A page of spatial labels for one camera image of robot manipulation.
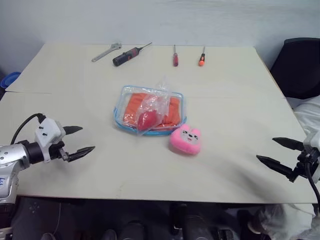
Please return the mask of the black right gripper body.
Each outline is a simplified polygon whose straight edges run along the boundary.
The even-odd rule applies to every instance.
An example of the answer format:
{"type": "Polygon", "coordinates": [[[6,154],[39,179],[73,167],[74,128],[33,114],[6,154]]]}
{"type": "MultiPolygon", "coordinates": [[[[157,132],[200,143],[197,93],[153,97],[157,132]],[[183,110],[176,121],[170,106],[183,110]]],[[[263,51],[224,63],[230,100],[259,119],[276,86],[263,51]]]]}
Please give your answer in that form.
{"type": "Polygon", "coordinates": [[[316,147],[298,143],[296,148],[300,154],[297,157],[295,174],[303,178],[316,178],[316,147]]]}

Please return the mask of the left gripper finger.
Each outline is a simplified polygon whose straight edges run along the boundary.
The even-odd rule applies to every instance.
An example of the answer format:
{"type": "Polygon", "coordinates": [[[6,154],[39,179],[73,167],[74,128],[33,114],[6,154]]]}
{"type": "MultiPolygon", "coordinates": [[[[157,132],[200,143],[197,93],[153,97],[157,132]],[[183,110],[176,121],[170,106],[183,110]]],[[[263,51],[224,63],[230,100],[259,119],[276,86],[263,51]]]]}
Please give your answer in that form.
{"type": "Polygon", "coordinates": [[[67,162],[70,163],[80,158],[83,158],[84,156],[92,152],[94,149],[95,149],[95,146],[89,146],[89,147],[81,148],[77,150],[75,153],[68,154],[67,162]]]}
{"type": "Polygon", "coordinates": [[[83,128],[80,126],[64,126],[63,129],[66,135],[71,135],[82,130],[83,128]]]}

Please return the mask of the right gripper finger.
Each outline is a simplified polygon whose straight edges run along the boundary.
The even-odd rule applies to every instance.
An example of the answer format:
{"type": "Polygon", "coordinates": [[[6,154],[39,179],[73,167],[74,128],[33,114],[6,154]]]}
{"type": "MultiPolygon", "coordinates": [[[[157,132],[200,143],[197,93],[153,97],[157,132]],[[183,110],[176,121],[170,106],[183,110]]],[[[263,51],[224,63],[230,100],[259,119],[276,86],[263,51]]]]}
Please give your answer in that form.
{"type": "Polygon", "coordinates": [[[302,142],[287,137],[274,137],[272,140],[291,150],[298,150],[302,152],[305,149],[302,142]]]}
{"type": "Polygon", "coordinates": [[[293,176],[293,170],[281,164],[279,161],[262,155],[256,155],[256,157],[261,163],[266,165],[269,169],[284,175],[290,182],[294,182],[296,180],[296,177],[293,176]]]}

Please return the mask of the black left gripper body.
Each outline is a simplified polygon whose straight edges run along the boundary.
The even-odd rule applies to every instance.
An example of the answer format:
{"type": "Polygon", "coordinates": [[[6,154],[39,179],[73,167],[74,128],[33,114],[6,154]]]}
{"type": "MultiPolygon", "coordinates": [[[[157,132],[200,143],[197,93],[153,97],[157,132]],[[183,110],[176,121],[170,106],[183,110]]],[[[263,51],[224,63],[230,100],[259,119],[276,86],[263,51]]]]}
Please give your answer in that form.
{"type": "Polygon", "coordinates": [[[64,161],[69,161],[69,154],[64,150],[65,143],[63,138],[65,135],[69,134],[69,126],[63,127],[64,133],[54,138],[52,145],[49,147],[50,159],[63,159],[64,161]]]}

